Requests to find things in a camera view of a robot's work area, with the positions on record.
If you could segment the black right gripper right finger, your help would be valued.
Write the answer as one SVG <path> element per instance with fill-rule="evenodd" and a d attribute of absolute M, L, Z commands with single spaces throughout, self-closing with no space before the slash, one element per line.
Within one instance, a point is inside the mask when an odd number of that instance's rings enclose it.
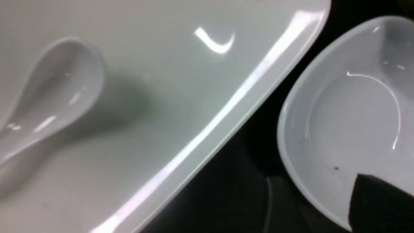
<path fill-rule="evenodd" d="M 353 233 L 412 233 L 413 195 L 371 174 L 358 174 L 349 206 Z"/>

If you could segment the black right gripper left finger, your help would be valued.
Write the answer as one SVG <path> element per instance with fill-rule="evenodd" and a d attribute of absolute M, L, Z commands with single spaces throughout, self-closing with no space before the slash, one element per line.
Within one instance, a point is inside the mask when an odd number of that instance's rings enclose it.
<path fill-rule="evenodd" d="M 310 233 L 291 185 L 280 176 L 266 178 L 268 204 L 264 233 Z"/>

